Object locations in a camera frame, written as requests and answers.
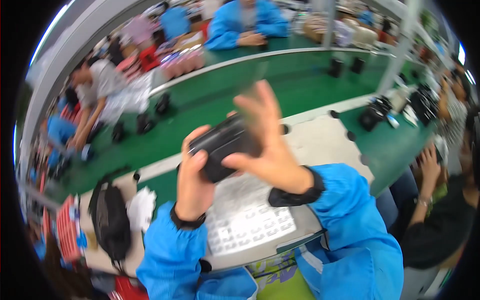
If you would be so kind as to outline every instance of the black device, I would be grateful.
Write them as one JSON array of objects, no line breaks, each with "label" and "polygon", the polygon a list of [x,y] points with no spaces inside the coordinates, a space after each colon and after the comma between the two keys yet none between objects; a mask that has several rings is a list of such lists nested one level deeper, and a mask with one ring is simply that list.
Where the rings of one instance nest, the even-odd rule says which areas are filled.
[{"label": "black device", "polygon": [[154,124],[146,113],[137,116],[137,134],[145,134],[153,128]]},{"label": "black device", "polygon": [[328,75],[338,78],[342,73],[343,61],[339,59],[332,58],[330,60],[330,68],[328,69]]},{"label": "black device", "polygon": [[438,101],[427,85],[419,84],[418,89],[410,95],[409,99],[410,105],[423,125],[427,126],[437,118]]},{"label": "black device", "polygon": [[386,119],[391,109],[392,104],[387,97],[378,97],[360,114],[359,123],[366,131],[370,132]]},{"label": "black device", "polygon": [[125,137],[125,128],[123,127],[123,122],[117,122],[117,124],[113,126],[112,141],[114,143],[120,143],[124,137]]},{"label": "black device", "polygon": [[160,116],[165,114],[169,105],[170,105],[170,94],[164,93],[160,97],[160,100],[155,105],[155,113],[157,113]]},{"label": "black device", "polygon": [[352,66],[350,67],[350,70],[356,74],[360,74],[363,70],[363,65],[365,64],[365,61],[355,57],[353,60]]},{"label": "black device", "polygon": [[191,155],[202,149],[208,153],[203,170],[207,179],[213,183],[236,172],[222,166],[221,162],[225,157],[236,152],[258,157],[262,150],[258,141],[247,130],[245,119],[238,113],[192,140],[189,146]]}]

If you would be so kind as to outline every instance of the hand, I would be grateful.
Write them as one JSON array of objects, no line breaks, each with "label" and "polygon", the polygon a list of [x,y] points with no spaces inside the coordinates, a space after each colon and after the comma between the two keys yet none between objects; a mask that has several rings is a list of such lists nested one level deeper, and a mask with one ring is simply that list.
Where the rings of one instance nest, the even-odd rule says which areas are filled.
[{"label": "hand", "polygon": [[247,37],[247,36],[251,36],[251,35],[254,35],[255,32],[254,31],[246,31],[246,32],[242,32],[240,34],[240,37]]},{"label": "hand", "polygon": [[265,37],[262,34],[253,34],[238,39],[239,46],[260,46],[265,44]]},{"label": "hand", "polygon": [[245,109],[255,120],[255,135],[262,144],[259,158],[245,153],[225,157],[222,165],[249,172],[276,188],[293,194],[303,194],[313,186],[313,175],[299,166],[282,137],[281,112],[272,88],[266,80],[256,83],[257,101],[243,95],[234,102]]},{"label": "hand", "polygon": [[190,141],[209,129],[208,125],[201,126],[183,140],[175,206],[175,213],[183,221],[197,220],[213,202],[215,185],[201,172],[208,159],[207,152],[200,150],[194,156],[188,153]]},{"label": "hand", "polygon": [[430,198],[435,190],[441,171],[441,167],[437,162],[437,151],[433,143],[422,151],[420,155],[420,167],[423,174],[421,194]]}]

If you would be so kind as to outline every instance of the blue clothing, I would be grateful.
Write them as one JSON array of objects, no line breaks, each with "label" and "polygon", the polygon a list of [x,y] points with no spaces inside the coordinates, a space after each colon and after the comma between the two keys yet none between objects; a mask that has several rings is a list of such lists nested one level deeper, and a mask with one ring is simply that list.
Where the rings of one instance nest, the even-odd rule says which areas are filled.
[{"label": "blue clothing", "polygon": [[362,11],[359,16],[359,21],[368,26],[373,26],[373,12],[369,10]]},{"label": "blue clothing", "polygon": [[167,9],[160,16],[160,24],[167,41],[190,32],[190,20],[187,18],[187,10],[183,7]]},{"label": "blue clothing", "polygon": [[[245,32],[241,20],[241,4],[234,0],[216,11],[208,26],[208,40],[205,47],[209,50],[233,49],[238,47],[237,40]],[[257,12],[256,33],[265,37],[287,37],[288,21],[282,16],[278,7],[271,1],[255,1]]]},{"label": "blue clothing", "polygon": [[49,138],[65,145],[77,130],[77,126],[72,122],[60,117],[59,115],[51,116],[47,123],[47,132]]},{"label": "blue clothing", "polygon": [[[312,294],[323,300],[399,299],[402,252],[386,231],[367,180],[345,164],[312,169],[322,176],[326,190],[309,206],[328,229],[330,248],[322,248],[318,238],[295,249],[298,268]],[[203,224],[195,230],[177,230],[170,219],[172,206],[166,203],[158,209],[144,237],[145,255],[136,273],[149,299],[254,297],[257,285],[244,268],[200,274],[207,228]]]}]

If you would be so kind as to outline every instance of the cardboard box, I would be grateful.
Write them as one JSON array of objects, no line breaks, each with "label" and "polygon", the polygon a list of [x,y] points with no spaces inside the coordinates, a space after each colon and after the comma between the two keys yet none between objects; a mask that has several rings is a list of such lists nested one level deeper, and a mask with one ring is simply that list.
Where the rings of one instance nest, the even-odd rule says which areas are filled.
[{"label": "cardboard box", "polygon": [[175,45],[176,50],[185,50],[195,45],[204,44],[204,35],[201,31],[191,32],[179,38]]}]

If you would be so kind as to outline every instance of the plastic bag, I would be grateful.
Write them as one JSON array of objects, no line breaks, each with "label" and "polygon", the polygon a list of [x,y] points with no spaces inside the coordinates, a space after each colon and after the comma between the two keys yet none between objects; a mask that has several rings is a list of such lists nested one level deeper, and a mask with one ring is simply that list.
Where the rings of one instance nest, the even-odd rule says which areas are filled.
[{"label": "plastic bag", "polygon": [[109,95],[98,121],[115,125],[122,113],[144,113],[149,105],[148,94],[152,89],[153,74],[154,72],[143,74],[120,92]]}]

